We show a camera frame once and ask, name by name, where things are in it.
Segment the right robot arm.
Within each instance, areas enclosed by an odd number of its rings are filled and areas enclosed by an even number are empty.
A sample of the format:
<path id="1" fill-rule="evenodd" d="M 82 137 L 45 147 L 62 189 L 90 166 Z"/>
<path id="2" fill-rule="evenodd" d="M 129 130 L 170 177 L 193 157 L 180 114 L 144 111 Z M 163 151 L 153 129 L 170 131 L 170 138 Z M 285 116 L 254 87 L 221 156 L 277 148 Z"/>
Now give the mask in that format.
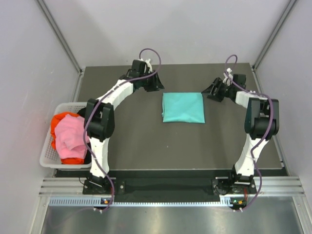
<path id="1" fill-rule="evenodd" d="M 246 141 L 242 153 L 234 164 L 227 182 L 222 181 L 217 185 L 220 189 L 239 193 L 244 188 L 251 187 L 260 154 L 279 131 L 279 100 L 246 90 L 246 75 L 232 75 L 228 71 L 224 76 L 224 79 L 216 78 L 202 94 L 217 102 L 229 98 L 246 109 L 244 121 Z"/>

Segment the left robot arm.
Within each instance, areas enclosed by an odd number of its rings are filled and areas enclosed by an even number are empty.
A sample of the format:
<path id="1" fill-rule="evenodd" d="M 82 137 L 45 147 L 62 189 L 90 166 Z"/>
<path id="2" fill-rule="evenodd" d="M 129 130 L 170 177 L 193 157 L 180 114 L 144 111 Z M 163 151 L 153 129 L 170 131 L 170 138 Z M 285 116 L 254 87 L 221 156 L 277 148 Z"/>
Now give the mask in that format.
<path id="1" fill-rule="evenodd" d="M 150 59 L 135 59 L 132 67 L 117 83 L 97 99 L 89 99 L 84 117 L 84 133 L 90 142 L 87 149 L 92 156 L 88 180 L 99 193 L 109 191 L 108 144 L 115 130 L 115 109 L 139 88 L 146 92 L 164 89 Z"/>

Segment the teal t shirt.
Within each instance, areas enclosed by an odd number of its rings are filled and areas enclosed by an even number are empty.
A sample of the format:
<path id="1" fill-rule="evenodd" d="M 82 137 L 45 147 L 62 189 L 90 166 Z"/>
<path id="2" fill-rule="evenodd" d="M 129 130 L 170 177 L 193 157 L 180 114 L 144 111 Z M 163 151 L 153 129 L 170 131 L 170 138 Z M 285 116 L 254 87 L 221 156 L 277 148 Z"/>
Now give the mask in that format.
<path id="1" fill-rule="evenodd" d="M 164 123 L 205 123 L 202 94 L 197 92 L 163 93 L 162 117 Z"/>

